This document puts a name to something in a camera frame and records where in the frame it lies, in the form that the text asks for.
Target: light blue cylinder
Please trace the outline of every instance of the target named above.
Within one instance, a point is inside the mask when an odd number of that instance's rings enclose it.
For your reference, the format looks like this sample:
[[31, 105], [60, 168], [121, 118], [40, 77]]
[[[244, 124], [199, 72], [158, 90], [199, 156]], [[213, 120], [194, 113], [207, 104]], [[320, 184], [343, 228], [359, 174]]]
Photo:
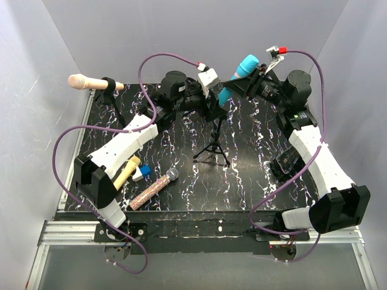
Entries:
[[[247, 77], [249, 74], [251, 74], [254, 69], [259, 64], [259, 60], [253, 56], [252, 54], [249, 54], [240, 64], [239, 67], [236, 69], [236, 72], [232, 76], [232, 80], [238, 79], [240, 77]], [[219, 93], [219, 105], [223, 106], [229, 98], [231, 98], [233, 92], [230, 91], [227, 88], [222, 89], [222, 91]]]

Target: marble pattern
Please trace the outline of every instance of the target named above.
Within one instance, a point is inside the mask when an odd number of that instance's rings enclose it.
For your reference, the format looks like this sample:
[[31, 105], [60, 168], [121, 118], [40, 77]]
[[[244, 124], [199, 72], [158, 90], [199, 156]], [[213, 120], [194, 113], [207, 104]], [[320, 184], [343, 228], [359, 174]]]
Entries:
[[[155, 86], [148, 85], [146, 89], [150, 91]], [[219, 93], [220, 89], [221, 85], [214, 92]], [[138, 112], [142, 98], [136, 84], [126, 85], [117, 93], [117, 105], [127, 123]], [[138, 152], [142, 164], [151, 167], [152, 175], [139, 182], [129, 179], [124, 183], [117, 197], [122, 209], [129, 210], [129, 202], [172, 166], [178, 169], [179, 178], [138, 210], [248, 210], [278, 188], [281, 184], [272, 175], [269, 163], [289, 143], [276, 124], [275, 107], [263, 100], [248, 102], [234, 97], [225, 108], [229, 117], [223, 122], [220, 141], [232, 163], [230, 168], [224, 165], [221, 155], [211, 157], [207, 152], [194, 161], [194, 153], [210, 141], [212, 123], [207, 124], [197, 113], [186, 117], [178, 114], [171, 129], [159, 133]], [[120, 128], [113, 108], [95, 103], [88, 124]], [[113, 136], [107, 131], [87, 130], [80, 151], [89, 154]], [[71, 191], [76, 193], [74, 184]], [[316, 186], [307, 172], [261, 209], [304, 207], [313, 205], [317, 197]], [[65, 210], [84, 209], [68, 200]]]

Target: black tripod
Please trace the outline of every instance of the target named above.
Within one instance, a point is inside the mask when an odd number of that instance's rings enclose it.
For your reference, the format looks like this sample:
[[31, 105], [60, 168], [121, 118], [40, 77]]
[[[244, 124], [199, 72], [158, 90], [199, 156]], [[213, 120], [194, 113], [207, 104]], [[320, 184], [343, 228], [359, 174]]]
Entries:
[[224, 160], [226, 161], [227, 167], [230, 167], [230, 161], [227, 160], [226, 154], [224, 154], [222, 147], [220, 147], [219, 137], [220, 137], [220, 126], [222, 125], [222, 121], [227, 119], [226, 115], [219, 117], [218, 125], [213, 122], [213, 128], [216, 129], [215, 132], [211, 133], [211, 137], [213, 138], [213, 141], [208, 144], [204, 149], [202, 149], [199, 153], [195, 154], [193, 156], [194, 159], [198, 158], [199, 155], [201, 155], [204, 151], [210, 152], [212, 154], [221, 154], [224, 157]]

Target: white wall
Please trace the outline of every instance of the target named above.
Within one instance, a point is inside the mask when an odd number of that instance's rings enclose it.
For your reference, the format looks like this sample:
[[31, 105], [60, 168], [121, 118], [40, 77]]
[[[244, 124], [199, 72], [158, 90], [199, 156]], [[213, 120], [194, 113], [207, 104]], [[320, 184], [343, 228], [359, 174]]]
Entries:
[[[44, 220], [61, 190], [51, 169], [53, 144], [79, 123], [84, 92], [68, 87], [78, 73], [40, 0], [0, 0], [0, 289], [24, 289]], [[76, 133], [60, 147], [66, 177]]]
[[[317, 55], [348, 0], [43, 0], [82, 73], [137, 83], [141, 61], [172, 52], [214, 67], [223, 80], [246, 55], [268, 62], [273, 45]], [[309, 70], [293, 56], [276, 72]], [[195, 68], [167, 57], [152, 59], [144, 81], [160, 82], [180, 69]]]
[[[327, 89], [327, 141], [371, 201], [360, 226], [379, 289], [387, 289], [387, 2], [350, 0], [318, 60]], [[311, 109], [321, 120], [317, 71]]]

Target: wooden handle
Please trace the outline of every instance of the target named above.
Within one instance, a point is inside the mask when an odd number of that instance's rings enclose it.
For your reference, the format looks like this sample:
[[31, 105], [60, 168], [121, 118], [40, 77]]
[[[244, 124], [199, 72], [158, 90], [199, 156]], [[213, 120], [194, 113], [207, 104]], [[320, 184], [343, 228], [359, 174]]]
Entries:
[[117, 177], [117, 179], [114, 181], [115, 189], [118, 190], [121, 188], [132, 172], [135, 171], [136, 167], [140, 165], [140, 162], [140, 158], [137, 156], [133, 156], [131, 159], [129, 159], [119, 177]]
[[[85, 77], [83, 74], [72, 74], [68, 77], [68, 84], [74, 89], [106, 89], [107, 80], [92, 79]], [[115, 82], [115, 89], [123, 89], [123, 84]]]

